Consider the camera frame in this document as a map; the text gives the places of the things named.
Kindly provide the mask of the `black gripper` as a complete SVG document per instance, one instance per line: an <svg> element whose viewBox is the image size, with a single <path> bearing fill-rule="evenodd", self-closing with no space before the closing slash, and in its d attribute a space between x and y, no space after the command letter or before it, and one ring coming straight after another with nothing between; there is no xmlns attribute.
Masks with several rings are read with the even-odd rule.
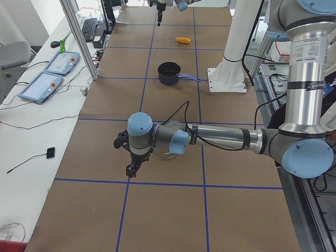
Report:
<svg viewBox="0 0 336 252"><path fill-rule="evenodd" d="M162 17L163 17L163 12L164 11L164 3L157 2L156 4L156 9L158 10L157 12L157 24L158 26L161 25L162 22Z"/></svg>
<svg viewBox="0 0 336 252"><path fill-rule="evenodd" d="M149 161L151 152L149 151L144 154L134 154L131 152L130 155L131 164L126 166L126 175L136 177L137 171L141 167L141 163Z"/></svg>

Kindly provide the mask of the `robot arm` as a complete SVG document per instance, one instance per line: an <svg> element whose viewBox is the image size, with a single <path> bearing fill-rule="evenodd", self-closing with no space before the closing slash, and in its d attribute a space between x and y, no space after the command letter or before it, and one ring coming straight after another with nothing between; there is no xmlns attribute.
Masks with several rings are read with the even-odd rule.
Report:
<svg viewBox="0 0 336 252"><path fill-rule="evenodd" d="M187 7L193 3L198 2L198 0L175 0L176 7L179 9L180 12L185 11ZM156 9L157 9L157 25L161 26L162 22L162 17L163 17L163 12L166 9L167 1L165 0L158 0L158 1L150 1L150 6L153 5L153 3L156 4Z"/></svg>
<svg viewBox="0 0 336 252"><path fill-rule="evenodd" d="M128 146L132 162L127 175L135 177L151 153L170 158L187 153L170 165L189 167L200 145L209 145L207 163L213 167L245 166L248 153L285 160L299 177L315 177L331 163L331 150L307 133L284 130L247 130L257 118L252 88L245 86L242 53L261 1L238 1L235 14L225 8L191 8L181 21L170 8L163 26L154 27L155 14L148 7L129 7L121 19L140 35L152 34L148 45L149 76L144 87L142 111L128 121Z"/></svg>

